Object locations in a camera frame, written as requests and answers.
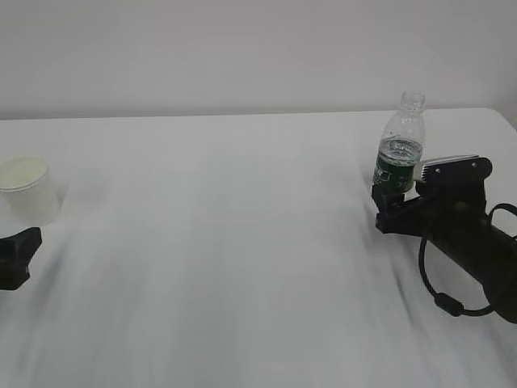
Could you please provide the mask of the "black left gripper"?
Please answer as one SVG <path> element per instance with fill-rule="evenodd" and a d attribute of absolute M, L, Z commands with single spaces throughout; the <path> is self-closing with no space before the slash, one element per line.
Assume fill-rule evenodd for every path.
<path fill-rule="evenodd" d="M 18 289 L 30 278 L 28 266 L 41 243 L 39 227 L 1 239 L 0 289 Z"/>

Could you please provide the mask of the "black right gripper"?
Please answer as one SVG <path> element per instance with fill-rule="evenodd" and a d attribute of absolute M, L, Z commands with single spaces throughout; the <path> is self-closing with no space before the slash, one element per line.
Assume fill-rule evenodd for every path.
<path fill-rule="evenodd" d="M 491 240 L 491 227 L 485 212 L 485 187 L 482 183 L 437 187 L 416 185 L 418 196 L 406 200 L 404 193 L 387 192 L 372 186 L 376 204 L 376 228 L 384 234 L 402 234 L 436 239 L 464 234 L 484 243 Z"/>

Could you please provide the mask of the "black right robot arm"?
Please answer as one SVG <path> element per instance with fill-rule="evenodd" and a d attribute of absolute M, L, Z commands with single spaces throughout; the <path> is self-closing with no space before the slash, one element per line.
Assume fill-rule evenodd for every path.
<path fill-rule="evenodd" d="M 494 213 L 485 210 L 485 188 L 481 183 L 435 187 L 417 183 L 417 197 L 388 194 L 372 187 L 378 213 L 376 228 L 384 234 L 420 239 L 418 270 L 434 303 L 453 317 L 498 314 L 516 321 L 516 238 L 494 223 Z M 427 275 L 425 254 L 432 243 L 467 272 L 483 288 L 487 306 L 470 310 L 455 298 L 436 290 Z"/>

